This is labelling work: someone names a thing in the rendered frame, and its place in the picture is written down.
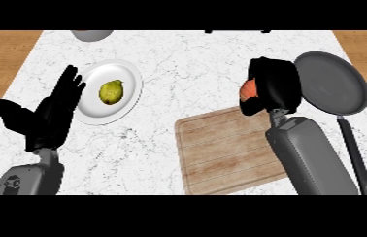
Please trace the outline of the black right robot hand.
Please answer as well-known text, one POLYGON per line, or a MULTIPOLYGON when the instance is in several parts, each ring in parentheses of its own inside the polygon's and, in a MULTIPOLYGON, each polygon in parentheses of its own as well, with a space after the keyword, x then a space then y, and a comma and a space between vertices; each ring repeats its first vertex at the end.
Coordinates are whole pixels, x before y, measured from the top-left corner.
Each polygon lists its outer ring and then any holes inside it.
POLYGON ((247 79, 255 82, 256 96, 238 101, 246 116, 262 110, 271 112, 284 109, 290 114, 300 104, 300 82, 293 63, 266 57, 252 58, 247 67, 247 79))

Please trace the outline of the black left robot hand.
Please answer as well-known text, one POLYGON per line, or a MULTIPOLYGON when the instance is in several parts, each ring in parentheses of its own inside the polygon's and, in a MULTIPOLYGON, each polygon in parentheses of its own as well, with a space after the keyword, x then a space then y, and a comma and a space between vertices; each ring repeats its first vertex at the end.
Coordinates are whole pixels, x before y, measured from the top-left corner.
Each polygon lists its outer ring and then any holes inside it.
POLYGON ((56 150, 63 145, 84 88, 78 68, 69 65, 35 111, 0 99, 0 119, 4 127, 26 137, 28 152, 42 148, 56 150))

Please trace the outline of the orange squash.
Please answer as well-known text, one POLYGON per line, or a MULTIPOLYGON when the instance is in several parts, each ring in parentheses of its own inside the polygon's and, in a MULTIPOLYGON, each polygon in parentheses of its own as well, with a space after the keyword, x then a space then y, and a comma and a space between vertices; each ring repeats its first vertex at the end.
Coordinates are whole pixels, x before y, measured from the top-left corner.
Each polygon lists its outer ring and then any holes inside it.
POLYGON ((252 97, 256 97, 256 84, 255 84, 255 80, 246 80, 240 90, 238 90, 238 98, 240 101, 247 100, 252 97))

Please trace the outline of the dark grey frying pan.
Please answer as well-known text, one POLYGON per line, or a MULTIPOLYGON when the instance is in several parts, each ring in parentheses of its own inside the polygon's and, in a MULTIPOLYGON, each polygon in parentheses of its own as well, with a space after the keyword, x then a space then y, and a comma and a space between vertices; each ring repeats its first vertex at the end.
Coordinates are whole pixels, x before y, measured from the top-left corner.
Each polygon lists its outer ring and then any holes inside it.
POLYGON ((353 66, 336 55, 309 51, 294 60, 302 97, 325 113, 337 116, 359 193, 367 195, 367 168, 345 116, 367 108, 367 84, 353 66))

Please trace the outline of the wooden cutting board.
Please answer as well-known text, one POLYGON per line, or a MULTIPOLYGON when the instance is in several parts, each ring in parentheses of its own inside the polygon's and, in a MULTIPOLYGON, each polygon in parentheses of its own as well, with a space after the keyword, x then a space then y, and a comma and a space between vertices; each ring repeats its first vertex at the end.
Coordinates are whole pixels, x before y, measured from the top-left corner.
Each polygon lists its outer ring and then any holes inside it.
POLYGON ((269 115, 238 107, 178 119, 175 138, 188 195, 228 194, 287 176, 265 138, 269 115))

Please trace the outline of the white plate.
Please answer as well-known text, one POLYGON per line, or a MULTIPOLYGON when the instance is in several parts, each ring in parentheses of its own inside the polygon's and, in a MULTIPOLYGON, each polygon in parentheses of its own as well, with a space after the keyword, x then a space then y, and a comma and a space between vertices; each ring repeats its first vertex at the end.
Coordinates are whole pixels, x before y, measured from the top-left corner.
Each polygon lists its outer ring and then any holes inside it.
POLYGON ((141 76, 123 60, 104 60, 81 72, 85 88, 75 118, 85 124, 103 125, 116 121, 135 105, 141 93, 141 76))

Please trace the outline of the yellow-green lemon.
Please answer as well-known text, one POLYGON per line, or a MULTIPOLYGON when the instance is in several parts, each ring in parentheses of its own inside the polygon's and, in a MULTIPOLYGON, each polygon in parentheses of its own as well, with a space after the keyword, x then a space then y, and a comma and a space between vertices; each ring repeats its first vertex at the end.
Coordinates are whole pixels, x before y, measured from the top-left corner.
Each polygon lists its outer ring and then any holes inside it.
POLYGON ((116 104, 123 97, 123 82, 115 80, 107 82, 98 90, 98 98, 106 105, 116 104))

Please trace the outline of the grey bowl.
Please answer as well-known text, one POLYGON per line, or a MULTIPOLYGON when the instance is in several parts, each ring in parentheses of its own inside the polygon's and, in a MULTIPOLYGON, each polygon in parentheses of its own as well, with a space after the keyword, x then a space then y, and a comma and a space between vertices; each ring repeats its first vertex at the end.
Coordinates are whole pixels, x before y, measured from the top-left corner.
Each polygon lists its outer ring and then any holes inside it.
POLYGON ((73 30, 72 33, 82 42, 97 42, 112 34, 112 30, 73 30))

